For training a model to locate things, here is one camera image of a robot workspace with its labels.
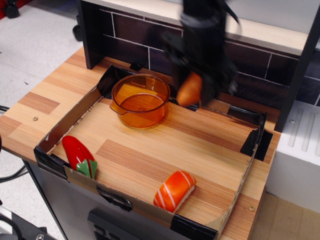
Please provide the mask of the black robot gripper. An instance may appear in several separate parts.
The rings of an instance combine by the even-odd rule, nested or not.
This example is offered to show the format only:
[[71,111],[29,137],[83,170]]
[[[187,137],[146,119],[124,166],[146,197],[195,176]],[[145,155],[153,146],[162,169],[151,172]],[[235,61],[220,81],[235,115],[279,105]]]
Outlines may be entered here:
[[234,94],[236,66],[225,53],[226,14],[208,18],[181,15],[183,35],[164,33],[163,49],[172,62],[173,85],[178,92],[194,72],[201,76],[200,101],[206,106],[220,92]]

